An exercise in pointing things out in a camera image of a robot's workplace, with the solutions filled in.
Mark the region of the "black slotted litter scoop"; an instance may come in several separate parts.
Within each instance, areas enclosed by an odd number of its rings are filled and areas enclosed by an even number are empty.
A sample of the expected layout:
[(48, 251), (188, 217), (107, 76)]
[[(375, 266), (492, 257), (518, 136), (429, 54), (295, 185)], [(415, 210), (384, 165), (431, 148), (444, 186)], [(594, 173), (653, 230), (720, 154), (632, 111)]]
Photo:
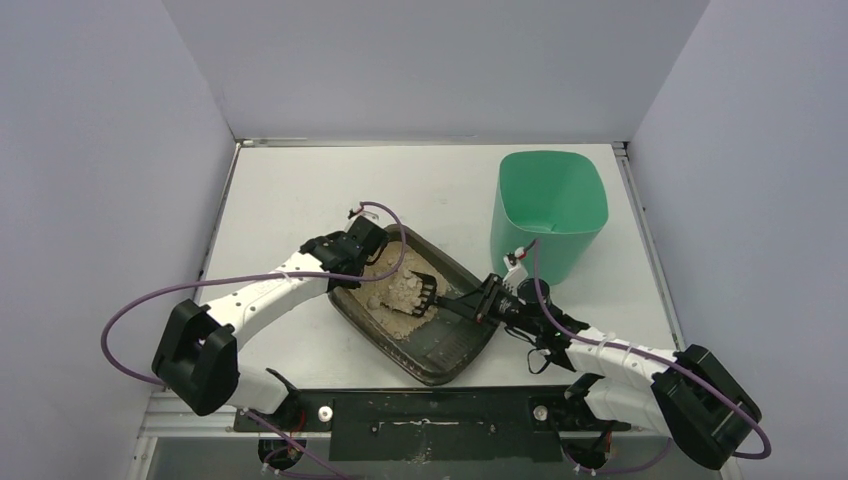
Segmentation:
[(483, 292), (480, 289), (457, 298), (448, 298), (437, 294), (438, 283), (434, 276), (417, 271), (412, 271), (412, 274), (421, 281), (419, 296), (408, 311), (401, 310), (401, 313), (420, 318), (431, 307), (436, 307), (452, 312), (464, 319), (473, 320), (475, 318), (483, 297)]

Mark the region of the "litter clumps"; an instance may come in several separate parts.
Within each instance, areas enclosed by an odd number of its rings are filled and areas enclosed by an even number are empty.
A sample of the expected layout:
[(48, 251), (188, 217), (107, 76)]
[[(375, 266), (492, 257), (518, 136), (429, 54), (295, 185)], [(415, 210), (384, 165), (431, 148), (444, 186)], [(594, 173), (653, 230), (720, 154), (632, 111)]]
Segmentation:
[(433, 293), (430, 284), (419, 276), (399, 278), (393, 281), (382, 296), (382, 305), (390, 310), (421, 317), (426, 309), (426, 303)]

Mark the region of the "dark plastic litter tray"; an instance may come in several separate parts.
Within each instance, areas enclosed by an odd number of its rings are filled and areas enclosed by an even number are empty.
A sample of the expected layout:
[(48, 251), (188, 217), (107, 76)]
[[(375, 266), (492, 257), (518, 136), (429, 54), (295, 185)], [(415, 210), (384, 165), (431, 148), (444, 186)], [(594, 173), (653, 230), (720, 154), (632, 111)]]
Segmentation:
[[(427, 271), (450, 297), (472, 292), (482, 280), (453, 257), (406, 229), (407, 252)], [(478, 325), (449, 311), (432, 308), (422, 318), (390, 315), (385, 308), (371, 311), (367, 300), (376, 287), (366, 284), (355, 290), (337, 288), (329, 301), (346, 320), (378, 350), (415, 380), (427, 386), (440, 386), (454, 380), (489, 344), (497, 331), (494, 325)]]

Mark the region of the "green plastic bin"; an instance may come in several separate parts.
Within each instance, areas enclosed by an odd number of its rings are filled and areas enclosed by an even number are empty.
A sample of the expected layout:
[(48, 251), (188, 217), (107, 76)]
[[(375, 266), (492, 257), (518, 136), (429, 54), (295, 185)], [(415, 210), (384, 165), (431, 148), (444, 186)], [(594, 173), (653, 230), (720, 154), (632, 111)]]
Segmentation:
[(500, 162), (490, 233), (493, 270), (503, 257), (538, 239), (539, 275), (563, 282), (609, 218), (602, 178), (594, 163), (573, 152), (522, 151)]

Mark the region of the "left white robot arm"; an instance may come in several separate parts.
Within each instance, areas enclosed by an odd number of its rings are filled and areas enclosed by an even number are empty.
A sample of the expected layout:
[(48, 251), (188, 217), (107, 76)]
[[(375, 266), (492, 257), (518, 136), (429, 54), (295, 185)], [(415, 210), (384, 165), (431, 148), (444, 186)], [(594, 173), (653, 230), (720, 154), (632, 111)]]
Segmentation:
[(338, 286), (358, 287), (366, 263), (388, 239), (384, 228), (357, 216), (342, 231), (306, 241), (267, 280), (204, 305), (180, 302), (154, 354), (153, 373), (199, 416), (223, 406), (276, 412), (294, 386), (270, 368), (241, 365), (240, 349), (300, 304)]

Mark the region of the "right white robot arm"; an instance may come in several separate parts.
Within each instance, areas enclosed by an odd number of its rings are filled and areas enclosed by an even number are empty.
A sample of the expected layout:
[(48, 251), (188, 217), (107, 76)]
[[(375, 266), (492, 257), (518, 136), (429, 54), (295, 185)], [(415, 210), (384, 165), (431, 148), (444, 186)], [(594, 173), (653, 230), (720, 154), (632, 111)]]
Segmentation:
[(743, 457), (743, 441), (762, 432), (759, 406), (710, 350), (618, 339), (554, 305), (543, 280), (528, 278), (510, 290), (491, 274), (474, 291), (439, 304), (477, 324), (502, 325), (548, 363), (579, 374), (565, 395), (583, 413), (660, 433), (707, 469)]

